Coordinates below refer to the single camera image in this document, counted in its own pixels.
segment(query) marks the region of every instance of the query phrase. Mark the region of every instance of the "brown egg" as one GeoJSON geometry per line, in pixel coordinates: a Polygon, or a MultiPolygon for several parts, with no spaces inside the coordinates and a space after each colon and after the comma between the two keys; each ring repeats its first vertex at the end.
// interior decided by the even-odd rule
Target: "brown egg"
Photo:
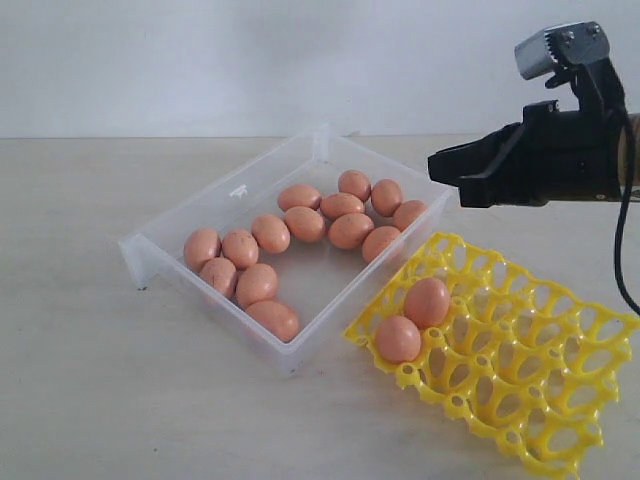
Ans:
{"type": "Polygon", "coordinates": [[[242,308],[262,300],[271,300],[277,293],[278,275],[265,263],[256,263],[247,268],[238,278],[236,299],[242,308]]]}
{"type": "Polygon", "coordinates": [[[350,193],[334,193],[322,199],[320,211],[329,220],[335,220],[347,213],[364,213],[364,203],[350,193]]]}
{"type": "Polygon", "coordinates": [[[290,208],[284,214],[284,223],[291,235],[304,243],[319,242],[326,230],[322,215],[308,207],[290,208]]]}
{"type": "Polygon", "coordinates": [[[251,233],[265,252],[282,253],[291,243],[291,234],[285,223],[270,213],[256,217],[251,224],[251,233]]]}
{"type": "Polygon", "coordinates": [[[384,225],[373,230],[362,244],[362,258],[371,263],[391,243],[400,236],[400,230],[391,225],[384,225]]]}
{"type": "Polygon", "coordinates": [[[213,228],[199,228],[184,244],[184,263],[196,273],[204,264],[220,254],[220,236],[213,228]]]}
{"type": "Polygon", "coordinates": [[[251,233],[242,228],[234,228],[222,239],[222,253],[238,270],[245,270],[258,263],[260,250],[251,233]]]}
{"type": "Polygon", "coordinates": [[[291,341],[300,330],[298,314],[284,303],[275,300],[256,302],[246,312],[285,343],[291,341]]]}
{"type": "Polygon", "coordinates": [[[404,232],[416,218],[427,211],[427,204],[420,200],[404,202],[394,212],[391,224],[401,232],[404,232]]]}
{"type": "Polygon", "coordinates": [[[371,181],[358,170],[347,170],[338,179],[338,191],[350,193],[358,197],[361,202],[366,202],[371,195],[371,181]]]}
{"type": "Polygon", "coordinates": [[[205,263],[200,278],[225,297],[231,298],[236,291],[238,271],[228,258],[216,257],[205,263]]]}
{"type": "Polygon", "coordinates": [[[423,330],[437,327],[449,312],[451,294],[445,283],[435,277],[414,283],[404,297],[404,315],[423,330]]]}
{"type": "Polygon", "coordinates": [[[329,227],[329,241],[342,250],[359,247],[373,230],[373,220],[364,213],[348,213],[329,227]]]}
{"type": "Polygon", "coordinates": [[[298,183],[280,192],[280,195],[278,195],[278,207],[283,212],[292,207],[309,207],[317,210],[321,200],[322,194],[317,188],[306,183],[298,183]]]}
{"type": "Polygon", "coordinates": [[[418,327],[411,320],[394,315],[378,325],[375,346],[387,362],[412,362],[420,354],[422,338],[418,327]]]}
{"type": "Polygon", "coordinates": [[[389,178],[380,180],[371,189],[371,205],[381,217],[393,216],[403,200],[400,185],[389,178]]]}

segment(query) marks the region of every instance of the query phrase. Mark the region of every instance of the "table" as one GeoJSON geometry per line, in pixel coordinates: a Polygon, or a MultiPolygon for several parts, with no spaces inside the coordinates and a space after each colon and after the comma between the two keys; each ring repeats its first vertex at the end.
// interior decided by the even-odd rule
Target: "table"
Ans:
{"type": "MultiPolygon", "coordinates": [[[[354,140],[420,168],[471,138],[354,140]]],[[[278,140],[0,141],[0,478],[532,478],[340,338],[284,379],[164,282],[134,288],[118,237],[278,140]]],[[[454,200],[441,229],[624,310],[617,211],[454,200]]],[[[639,208],[628,225],[623,259],[638,298],[639,208]]],[[[622,367],[622,398],[602,415],[605,447],[588,452],[585,480],[637,476],[639,362],[622,367]]]]}

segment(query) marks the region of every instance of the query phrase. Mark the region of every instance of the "clear plastic container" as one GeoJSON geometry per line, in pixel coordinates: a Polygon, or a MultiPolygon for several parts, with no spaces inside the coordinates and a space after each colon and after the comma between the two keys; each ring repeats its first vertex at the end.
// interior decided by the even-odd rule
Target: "clear plastic container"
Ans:
{"type": "MultiPolygon", "coordinates": [[[[138,288],[146,288],[152,277],[160,275],[252,351],[291,375],[322,342],[341,340],[344,328],[435,231],[450,193],[449,188],[431,182],[424,172],[367,150],[322,126],[246,163],[121,239],[119,245],[138,288]],[[249,230],[259,214],[282,214],[276,199],[283,188],[309,183],[323,195],[335,193],[340,174],[349,169],[365,172],[372,183],[392,178],[403,188],[405,199],[422,200],[429,208],[369,265],[360,250],[338,250],[326,238],[312,245],[292,239],[290,248],[280,255],[261,251],[260,261],[278,272],[278,298],[300,317],[300,333],[291,342],[278,340],[185,266],[182,248],[195,229],[209,226],[222,235],[232,228],[249,230]]],[[[370,202],[367,210],[376,225],[384,222],[372,212],[370,202]]]]}

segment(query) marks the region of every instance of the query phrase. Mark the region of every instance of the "yellow egg tray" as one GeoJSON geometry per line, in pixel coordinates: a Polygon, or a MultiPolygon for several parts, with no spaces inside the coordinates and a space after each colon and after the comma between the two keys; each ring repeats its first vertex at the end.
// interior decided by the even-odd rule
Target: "yellow egg tray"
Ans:
{"type": "Polygon", "coordinates": [[[599,412],[618,401],[616,371],[631,359],[629,336],[638,327],[634,315],[583,302],[498,252],[436,233],[345,336],[366,346],[400,388],[414,386],[448,418],[465,419],[530,473],[577,480],[587,449],[603,445],[599,412]],[[406,291],[429,276],[452,292],[447,318],[422,332],[415,361],[386,362],[372,341],[376,325],[401,314],[406,291]]]}

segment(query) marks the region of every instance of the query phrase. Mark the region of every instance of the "black cable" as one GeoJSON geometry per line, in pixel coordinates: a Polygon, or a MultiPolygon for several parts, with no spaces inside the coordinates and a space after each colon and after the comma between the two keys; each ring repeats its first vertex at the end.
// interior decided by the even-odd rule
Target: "black cable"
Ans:
{"type": "Polygon", "coordinates": [[[616,226],[616,233],[613,245],[613,271],[618,284],[618,290],[625,302],[629,305],[631,310],[640,315],[640,306],[631,298],[631,295],[627,291],[627,287],[624,284],[622,277],[622,237],[624,236],[624,225],[627,221],[627,213],[629,211],[629,203],[631,202],[631,191],[633,188],[633,177],[635,175],[635,163],[636,163],[636,138],[633,134],[633,125],[629,119],[629,114],[624,106],[618,106],[615,108],[617,114],[621,117],[622,127],[624,128],[626,138],[626,169],[625,169],[625,182],[624,192],[622,193],[622,203],[620,204],[620,214],[618,215],[618,225],[616,226]]]}

